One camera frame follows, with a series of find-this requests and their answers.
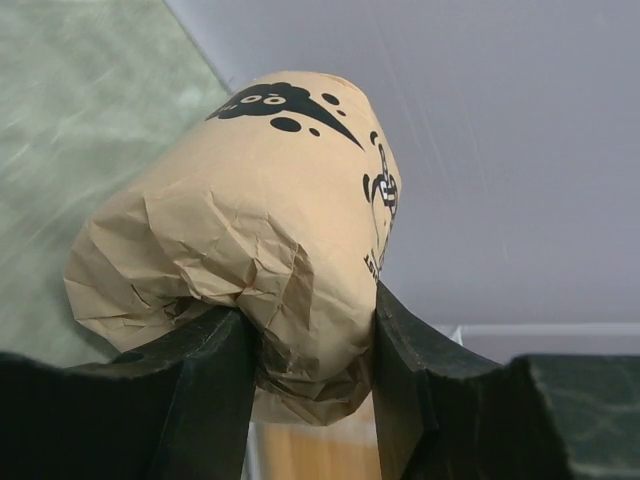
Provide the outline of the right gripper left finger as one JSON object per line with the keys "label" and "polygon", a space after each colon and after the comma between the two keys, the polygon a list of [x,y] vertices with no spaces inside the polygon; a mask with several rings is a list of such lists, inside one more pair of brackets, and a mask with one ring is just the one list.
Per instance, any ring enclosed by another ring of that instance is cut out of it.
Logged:
{"label": "right gripper left finger", "polygon": [[217,307],[106,364],[1,356],[5,479],[237,479],[256,332]]}

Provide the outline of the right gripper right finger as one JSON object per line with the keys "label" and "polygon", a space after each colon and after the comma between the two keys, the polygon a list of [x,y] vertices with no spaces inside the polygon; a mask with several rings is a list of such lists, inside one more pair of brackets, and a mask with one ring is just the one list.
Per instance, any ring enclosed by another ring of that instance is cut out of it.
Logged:
{"label": "right gripper right finger", "polygon": [[530,358],[501,366],[471,352],[412,314],[384,284],[374,320],[383,478],[571,478]]}

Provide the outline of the brown roll with bear print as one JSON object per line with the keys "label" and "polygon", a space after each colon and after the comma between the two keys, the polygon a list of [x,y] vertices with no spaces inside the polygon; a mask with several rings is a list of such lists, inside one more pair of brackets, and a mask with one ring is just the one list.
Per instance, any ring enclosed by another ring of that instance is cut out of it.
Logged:
{"label": "brown roll with bear print", "polygon": [[64,270],[73,316],[124,352],[236,308],[260,338],[254,419],[334,424],[372,388],[401,188],[357,86],[264,76],[85,222]]}

